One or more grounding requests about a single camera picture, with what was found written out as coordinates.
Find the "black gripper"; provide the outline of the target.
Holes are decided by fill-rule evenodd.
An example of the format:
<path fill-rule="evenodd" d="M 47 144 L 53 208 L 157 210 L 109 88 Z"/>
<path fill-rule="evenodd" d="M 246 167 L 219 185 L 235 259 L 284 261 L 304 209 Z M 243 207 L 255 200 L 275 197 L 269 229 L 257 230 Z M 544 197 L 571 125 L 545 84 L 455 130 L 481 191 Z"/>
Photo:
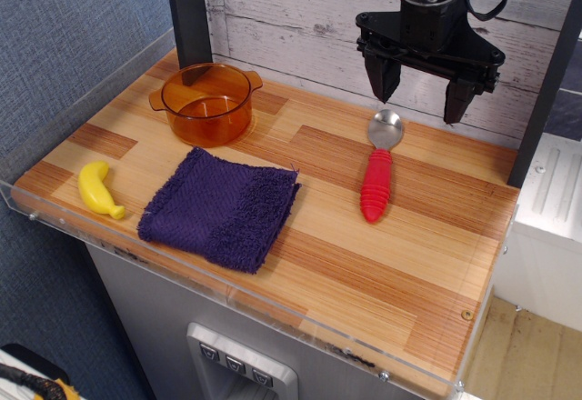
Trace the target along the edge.
<path fill-rule="evenodd" d="M 363 12 L 356 16 L 361 35 L 357 49 L 374 96 L 386 103 L 400 84 L 402 66 L 450 80 L 444 122 L 459 123 L 475 94 L 492 92 L 504 63 L 503 52 L 479 36 L 467 17 L 488 21 L 506 6 L 504 0 L 479 13 L 471 0 L 400 0 L 397 12 Z"/>

